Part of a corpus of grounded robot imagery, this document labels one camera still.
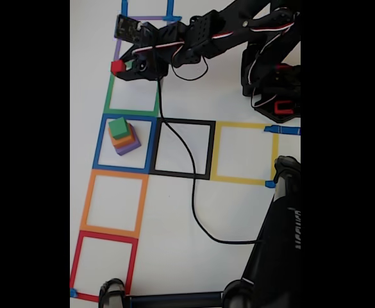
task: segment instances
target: red cube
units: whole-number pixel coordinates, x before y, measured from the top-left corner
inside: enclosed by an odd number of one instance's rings
[[[122,60],[113,61],[110,66],[110,71],[116,75],[117,73],[126,71],[126,65]]]

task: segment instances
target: green cube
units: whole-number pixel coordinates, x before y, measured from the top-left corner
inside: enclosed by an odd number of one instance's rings
[[[123,117],[110,121],[109,128],[110,132],[112,133],[112,137],[116,140],[130,135],[129,126]]]

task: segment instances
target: black square outline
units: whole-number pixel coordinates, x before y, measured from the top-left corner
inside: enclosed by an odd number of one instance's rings
[[[179,123],[179,124],[191,124],[191,125],[208,125],[210,126],[210,132],[208,135],[208,147],[207,147],[207,160],[206,160],[206,173],[203,175],[196,174],[196,178],[200,180],[209,180],[210,172],[212,170],[212,159],[213,159],[213,147],[214,147],[214,135],[215,135],[215,121],[205,121],[205,120],[190,120],[190,119],[173,119],[166,118],[169,123]],[[163,171],[156,170],[156,159],[157,151],[160,139],[160,132],[162,130],[163,120],[161,117],[157,118],[156,122],[156,133],[154,135],[153,141],[153,152],[151,155],[150,162],[150,175],[164,175],[164,176],[175,176],[178,178],[193,178],[193,173],[186,172],[175,172],[175,171]]]

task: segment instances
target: blue square outline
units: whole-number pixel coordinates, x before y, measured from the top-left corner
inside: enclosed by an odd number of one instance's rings
[[[103,141],[103,135],[104,135],[104,128],[106,126],[106,121],[107,121],[107,119],[117,119],[119,117],[123,117],[126,120],[151,122],[149,144],[147,145],[147,153],[146,153],[146,160],[144,162],[144,168],[99,165],[99,156],[100,156],[100,151],[101,151],[101,148],[102,148],[102,141]],[[92,168],[93,169],[100,169],[100,170],[111,170],[111,171],[122,171],[122,172],[134,172],[134,173],[149,174],[151,155],[153,153],[154,134],[156,133],[156,122],[157,122],[157,118],[147,117],[145,115],[103,114],[100,129],[99,129],[99,136],[97,137],[96,152],[95,152],[95,157],[93,159]]]

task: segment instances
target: square tile outline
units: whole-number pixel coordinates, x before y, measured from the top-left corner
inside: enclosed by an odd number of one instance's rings
[[[167,118],[167,117],[166,117],[166,121],[169,123],[178,123],[178,124],[208,125],[210,127],[209,136],[208,136],[207,158],[206,158],[206,172],[203,175],[196,174],[197,179],[210,180],[210,173],[212,170],[213,145],[214,145],[216,122],[205,121],[205,120],[175,119],[175,118]],[[156,124],[156,134],[154,136],[153,153],[151,155],[149,174],[163,175],[163,176],[175,176],[178,178],[193,178],[193,173],[156,170],[158,144],[160,141],[160,132],[162,130],[162,123],[163,123],[163,120],[161,117],[159,117],[157,119],[157,124]]]
[[[214,150],[212,159],[212,172],[210,175],[211,181],[218,182],[229,182],[229,183],[239,183],[239,184],[249,184],[249,185],[265,185],[267,179],[252,179],[252,178],[240,178],[236,176],[224,176],[217,175],[217,165],[219,164],[219,151],[220,151],[220,139],[221,139],[221,129],[222,127],[238,127],[238,128],[256,128],[264,130],[268,124],[258,124],[258,123],[241,123],[241,122],[226,122],[217,121],[215,125],[215,136],[214,136]],[[271,150],[271,175],[270,179],[274,178],[276,170],[274,168],[274,161],[278,157],[278,146],[279,146],[279,134],[274,133],[272,135],[272,150]]]
[[[140,189],[140,197],[138,200],[138,209],[137,209],[134,230],[123,230],[123,229],[116,229],[116,228],[99,227],[99,226],[93,226],[93,225],[87,224],[90,204],[92,202],[94,184],[95,184],[96,176],[98,175],[99,176],[114,176],[117,178],[136,178],[142,181],[142,187]],[[149,181],[149,175],[143,175],[140,173],[124,173],[124,172],[118,172],[118,171],[93,169],[90,174],[90,180],[89,180],[89,185],[88,185],[86,199],[85,199],[85,206],[83,208],[82,218],[80,222],[80,230],[95,232],[95,233],[102,233],[102,234],[120,235],[120,236],[132,237],[132,238],[138,239],[140,235],[140,228],[142,226],[144,203],[146,200],[148,181]]]
[[[164,21],[164,16],[131,16],[130,18],[136,19],[138,21]],[[115,54],[113,56],[113,61],[119,59],[119,53],[121,50],[122,40],[117,40]],[[158,89],[156,89],[156,97],[154,101],[154,108],[152,111],[144,110],[129,110],[129,109],[113,109],[110,108],[110,102],[112,100],[113,86],[115,83],[115,76],[110,73],[108,92],[106,94],[106,100],[104,102],[103,113],[105,114],[133,114],[136,116],[148,116],[148,117],[157,117],[159,110],[159,101],[158,101]]]
[[[118,117],[124,117],[126,120],[135,120],[135,121],[149,121],[151,122],[150,127],[150,135],[149,135],[149,144],[147,145],[147,153],[146,153],[146,160],[144,163],[144,168],[134,168],[134,167],[120,167],[120,166],[109,166],[109,165],[100,165],[99,164],[99,157],[100,151],[102,148],[102,141],[104,135],[104,128],[106,126],[107,119],[117,119]],[[148,174],[150,168],[150,161],[151,161],[151,154],[153,149],[153,141],[154,141],[154,132],[156,130],[156,120],[155,117],[146,117],[143,115],[129,115],[129,114],[103,114],[100,129],[99,129],[99,136],[97,138],[95,156],[93,159],[92,168],[93,169],[100,169],[100,170],[110,170],[110,171],[122,171],[122,172],[134,172],[134,173],[143,173]]]
[[[74,252],[72,272],[71,272],[71,277],[70,277],[70,280],[69,280],[70,287],[74,287],[74,281],[76,279],[76,272],[78,270],[80,253],[81,253],[84,237],[91,237],[93,239],[104,239],[104,240],[108,240],[108,241],[115,241],[115,242],[120,242],[120,243],[131,244],[131,253],[130,253],[130,260],[129,260],[129,267],[128,267],[128,276],[126,277],[126,285],[125,285],[126,294],[127,295],[130,294],[131,281],[133,279],[133,272],[135,270],[135,259],[136,259],[138,239],[134,239],[132,237],[120,236],[120,235],[100,234],[100,233],[82,231],[82,230],[79,231],[78,243],[76,245],[76,250]],[[91,302],[96,302],[96,303],[99,301],[98,296],[89,295],[89,294],[85,294],[85,293],[79,293],[79,292],[78,292],[77,298],[79,298],[81,300],[89,300]]]

